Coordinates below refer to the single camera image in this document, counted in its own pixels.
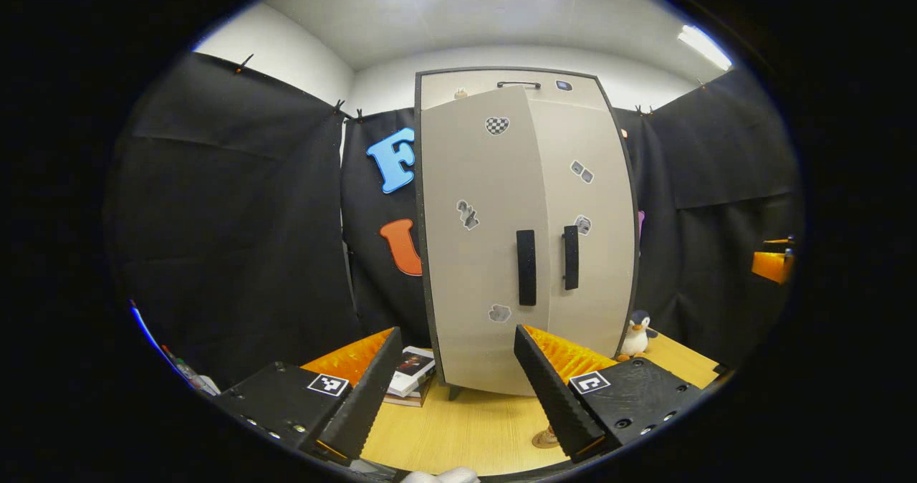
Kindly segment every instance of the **cabinet leg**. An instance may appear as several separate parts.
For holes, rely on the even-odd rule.
[[[449,400],[455,401],[456,397],[459,397],[459,393],[461,393],[461,391],[462,391],[461,386],[455,386],[455,385],[449,386]]]

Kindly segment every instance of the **cabinet door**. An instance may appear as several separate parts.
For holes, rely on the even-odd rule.
[[[529,104],[547,193],[552,267],[548,330],[613,356],[628,320],[636,235],[635,202],[615,121],[607,108]],[[572,169],[574,162],[582,170]],[[589,182],[584,173],[589,173]],[[588,220],[587,233],[577,235],[579,287],[565,290],[561,235],[578,216]]]
[[[489,128],[489,118],[508,126]],[[547,327],[551,274],[544,179],[524,88],[423,110],[420,128],[423,277],[429,277],[445,381],[534,395],[513,354],[514,329]],[[534,231],[534,305],[519,303],[517,231]]]

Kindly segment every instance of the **wooden table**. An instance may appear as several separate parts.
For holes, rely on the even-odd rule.
[[[717,376],[717,362],[662,334],[649,340],[646,358],[698,388],[706,388]],[[560,447],[532,445],[532,437],[547,428],[537,398],[465,388],[449,401],[448,386],[432,384],[423,408],[383,403],[363,458],[432,474],[468,466],[481,476],[569,459]]]

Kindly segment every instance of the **orange object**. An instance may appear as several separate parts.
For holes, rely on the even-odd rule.
[[[419,277],[422,274],[420,257],[413,248],[411,227],[413,227],[413,221],[410,219],[396,219],[392,223],[383,225],[379,229],[379,235],[389,241],[389,249],[392,251],[395,266],[403,273]]]
[[[751,264],[752,273],[759,274],[761,277],[783,284],[789,275],[789,268],[792,267],[793,258],[786,258],[786,254],[777,254],[776,252],[755,252],[754,260]]]
[[[560,336],[547,333],[544,330],[536,329],[524,325],[525,330],[532,336],[534,343],[538,345],[547,361],[557,370],[557,375],[563,379],[564,384],[586,372],[602,370],[609,366],[617,365],[615,361],[600,355],[586,347],[576,345],[570,340],[564,340]]]
[[[356,386],[360,379],[363,378],[363,373],[366,372],[370,362],[376,357],[376,353],[379,353],[379,349],[381,349],[389,334],[392,333],[392,330],[394,330],[394,327],[383,330],[381,333],[373,334],[373,336],[367,336],[362,340],[357,340],[357,342],[341,347],[337,351],[327,353],[318,359],[305,363],[300,368],[325,374],[326,376],[347,379],[347,381],[350,381],[351,386]]]

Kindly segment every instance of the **blue letter f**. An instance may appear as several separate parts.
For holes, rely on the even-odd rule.
[[[402,128],[366,149],[367,156],[372,156],[379,164],[379,171],[383,172],[383,193],[393,192],[413,180],[413,172],[404,171],[400,166],[401,163],[413,166],[413,150],[410,144],[399,144],[404,141],[413,143],[412,128]]]

